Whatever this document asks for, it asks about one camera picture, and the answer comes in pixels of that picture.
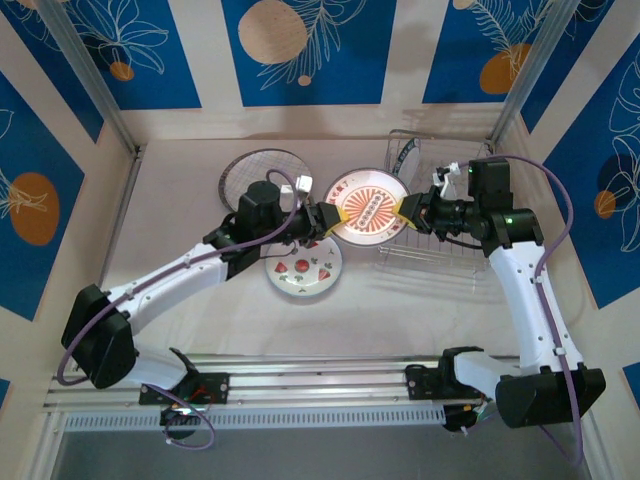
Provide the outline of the white plate blue grid lines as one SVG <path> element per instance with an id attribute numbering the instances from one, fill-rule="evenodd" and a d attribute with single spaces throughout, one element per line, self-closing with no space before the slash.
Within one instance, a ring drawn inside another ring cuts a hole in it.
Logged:
<path id="1" fill-rule="evenodd" d="M 287 173 L 293 180 L 311 176 L 307 164 L 297 155 L 283 149 L 259 149 L 233 160 L 221 174 L 218 194 L 229 211 L 236 211 L 240 197 L 248 187 L 267 179 L 267 172 L 277 169 Z"/>

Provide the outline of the white plate red fruit print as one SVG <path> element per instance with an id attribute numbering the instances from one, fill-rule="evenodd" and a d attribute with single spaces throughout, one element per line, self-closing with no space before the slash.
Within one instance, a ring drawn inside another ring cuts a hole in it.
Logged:
<path id="1" fill-rule="evenodd" d="M 280 292 L 311 298 L 328 292 L 339 280 L 343 257 L 339 245 L 327 238 L 303 247 L 273 244 L 266 249 L 265 272 Z"/>

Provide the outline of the white plate blue lettered rim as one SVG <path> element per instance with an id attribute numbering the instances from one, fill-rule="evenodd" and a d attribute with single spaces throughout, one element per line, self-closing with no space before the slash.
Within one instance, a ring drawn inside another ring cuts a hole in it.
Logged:
<path id="1" fill-rule="evenodd" d="M 392 173 L 405 185 L 409 185 L 414 178 L 420 164 L 421 140 L 412 138 L 400 151 L 393 166 Z"/>

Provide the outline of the aluminium table edge profile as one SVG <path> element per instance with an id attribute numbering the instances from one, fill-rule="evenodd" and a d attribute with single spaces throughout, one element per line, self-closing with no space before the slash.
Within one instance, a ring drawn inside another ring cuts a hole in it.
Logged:
<path id="1" fill-rule="evenodd" d="M 592 480 L 607 480 L 607 470 L 601 453 L 600 440 L 594 421 L 585 415 L 582 419 L 583 450 Z"/>
<path id="2" fill-rule="evenodd" d="M 135 184 L 139 175 L 143 155 L 144 155 L 143 149 L 141 147 L 138 147 L 136 150 L 136 156 L 133 158 L 130 168 L 127 172 L 126 182 L 121 192 L 118 208 L 116 210 L 116 216 L 108 237 L 105 258 L 102 263 L 101 270 L 98 277 L 99 286 L 101 286 L 104 283 L 106 276 L 108 274 L 109 266 L 111 264 L 112 258 L 115 253 L 115 249 L 117 247 L 117 242 L 124 224 L 126 213 L 128 211 L 131 197 L 132 197 Z"/>

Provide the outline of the small black controller box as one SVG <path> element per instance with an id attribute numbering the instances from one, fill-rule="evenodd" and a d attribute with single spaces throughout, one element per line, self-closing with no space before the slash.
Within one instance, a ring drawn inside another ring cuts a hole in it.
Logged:
<path id="1" fill-rule="evenodd" d="M 160 413 L 160 426 L 169 441 L 182 441 L 196 433 L 201 420 L 192 411 L 167 408 Z"/>
<path id="2" fill-rule="evenodd" d="M 483 421 L 483 415 L 489 406 L 487 402 L 481 404 L 458 404 L 444 407 L 444 428 L 454 434 L 467 436 Z"/>

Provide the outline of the aluminium mounting rail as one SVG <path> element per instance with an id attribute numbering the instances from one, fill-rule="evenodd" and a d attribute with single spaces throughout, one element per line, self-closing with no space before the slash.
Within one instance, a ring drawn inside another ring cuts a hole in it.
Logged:
<path id="1" fill-rule="evenodd" d="M 201 373 L 228 373 L 226 404 L 212 409 L 342 407 L 410 403 L 404 376 L 408 365 L 438 366 L 438 356 L 239 356 L 194 354 Z M 123 380 L 98 390 L 90 382 L 62 386 L 53 379 L 45 411 L 158 409 L 140 405 L 139 382 Z"/>

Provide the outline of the aluminium frame post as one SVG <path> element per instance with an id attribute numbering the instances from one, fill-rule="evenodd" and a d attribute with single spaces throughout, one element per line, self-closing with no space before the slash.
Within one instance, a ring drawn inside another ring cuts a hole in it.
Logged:
<path id="1" fill-rule="evenodd" d="M 580 0 L 554 0 L 551 3 L 549 15 L 541 25 L 540 32 L 534 40 L 524 65 L 506 96 L 500 115 L 490 132 L 489 141 L 494 147 L 505 137 L 511 124 L 519 115 L 579 3 Z"/>
<path id="2" fill-rule="evenodd" d="M 33 1 L 44 24 L 92 103 L 129 157 L 135 160 L 140 147 L 134 141 L 111 91 L 64 7 L 57 0 Z"/>

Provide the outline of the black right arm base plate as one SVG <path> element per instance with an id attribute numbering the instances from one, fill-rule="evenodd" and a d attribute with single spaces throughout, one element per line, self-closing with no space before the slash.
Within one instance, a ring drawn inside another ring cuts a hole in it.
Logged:
<path id="1" fill-rule="evenodd" d="M 461 384 L 450 366 L 427 367 L 408 365 L 404 370 L 409 399 L 418 400 L 476 400 L 482 394 L 471 386 Z"/>

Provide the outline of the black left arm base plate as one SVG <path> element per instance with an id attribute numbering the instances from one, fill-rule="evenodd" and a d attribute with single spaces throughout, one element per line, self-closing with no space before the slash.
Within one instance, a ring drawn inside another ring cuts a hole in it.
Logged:
<path id="1" fill-rule="evenodd" d="M 195 406 L 226 404 L 230 389 L 228 373 L 188 374 L 170 393 Z M 140 405 L 172 405 L 173 400 L 158 393 L 147 385 L 140 390 Z"/>

